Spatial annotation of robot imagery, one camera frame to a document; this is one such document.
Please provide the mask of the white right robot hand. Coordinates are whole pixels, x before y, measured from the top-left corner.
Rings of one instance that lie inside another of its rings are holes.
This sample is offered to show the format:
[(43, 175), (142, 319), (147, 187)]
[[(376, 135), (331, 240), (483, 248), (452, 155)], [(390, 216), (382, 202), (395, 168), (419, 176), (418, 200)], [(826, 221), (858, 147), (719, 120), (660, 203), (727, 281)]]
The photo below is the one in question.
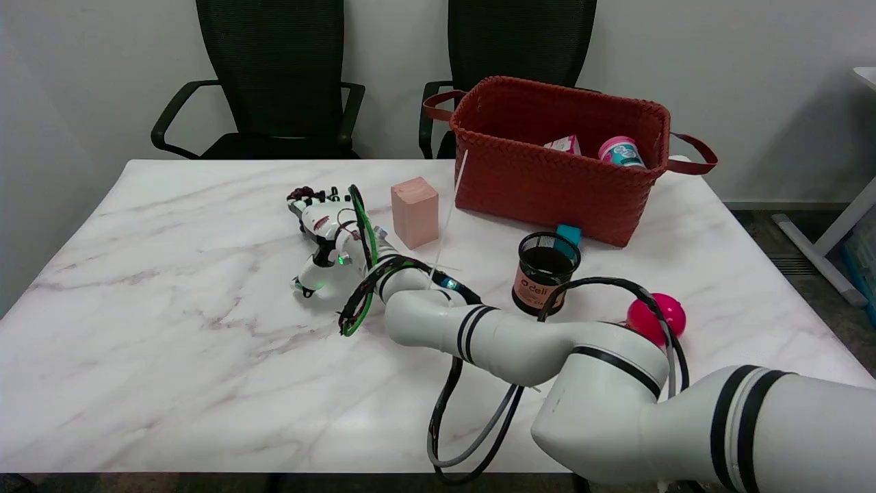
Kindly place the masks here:
[(398, 252), (386, 240), (386, 231), (370, 222), (357, 185), (351, 184), (344, 193), (336, 187), (294, 188), (287, 206), (297, 216), (300, 232), (316, 246), (293, 280), (295, 290), (306, 299), (329, 283), (337, 266), (354, 266), (364, 277)]

